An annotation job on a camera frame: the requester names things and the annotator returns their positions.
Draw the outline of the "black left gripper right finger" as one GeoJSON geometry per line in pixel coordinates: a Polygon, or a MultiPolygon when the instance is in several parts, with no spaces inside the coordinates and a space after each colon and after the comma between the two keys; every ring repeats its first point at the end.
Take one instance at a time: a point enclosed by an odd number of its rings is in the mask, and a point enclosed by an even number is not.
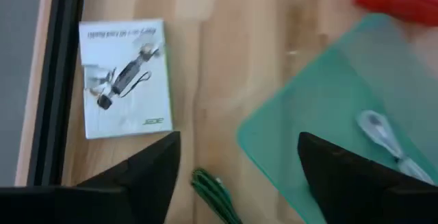
{"type": "Polygon", "coordinates": [[[435,187],[309,132],[298,154],[327,224],[435,224],[435,187]]]}

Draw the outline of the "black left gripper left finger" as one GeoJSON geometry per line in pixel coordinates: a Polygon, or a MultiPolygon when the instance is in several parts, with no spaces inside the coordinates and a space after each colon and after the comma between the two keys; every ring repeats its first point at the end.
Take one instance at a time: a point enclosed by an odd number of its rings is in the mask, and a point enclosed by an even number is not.
{"type": "Polygon", "coordinates": [[[181,133],[171,132],[117,165],[79,183],[122,188],[135,224],[164,224],[177,182],[181,133]]]}

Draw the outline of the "white card reader box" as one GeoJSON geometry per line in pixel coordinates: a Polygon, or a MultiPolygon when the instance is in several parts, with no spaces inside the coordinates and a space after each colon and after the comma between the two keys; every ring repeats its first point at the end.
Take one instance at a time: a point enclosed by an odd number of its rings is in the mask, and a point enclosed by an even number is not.
{"type": "Polygon", "coordinates": [[[87,139],[173,129],[164,21],[79,24],[87,139]]]}

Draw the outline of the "translucent green plastic bin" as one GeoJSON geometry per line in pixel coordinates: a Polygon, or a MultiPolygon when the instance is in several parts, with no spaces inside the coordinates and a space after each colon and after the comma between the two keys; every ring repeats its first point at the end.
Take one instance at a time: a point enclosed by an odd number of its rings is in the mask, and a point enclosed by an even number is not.
{"type": "Polygon", "coordinates": [[[433,185],[438,224],[438,71],[389,16],[365,16],[237,133],[239,146],[305,224],[327,224],[300,162],[302,132],[433,185]]]}

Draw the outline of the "black aluminium table frame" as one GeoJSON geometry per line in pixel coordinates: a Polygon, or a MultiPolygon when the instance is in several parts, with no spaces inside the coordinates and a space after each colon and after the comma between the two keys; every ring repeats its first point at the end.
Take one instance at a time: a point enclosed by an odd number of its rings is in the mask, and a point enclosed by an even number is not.
{"type": "Polygon", "coordinates": [[[83,1],[51,1],[27,186],[62,181],[83,1]]]}

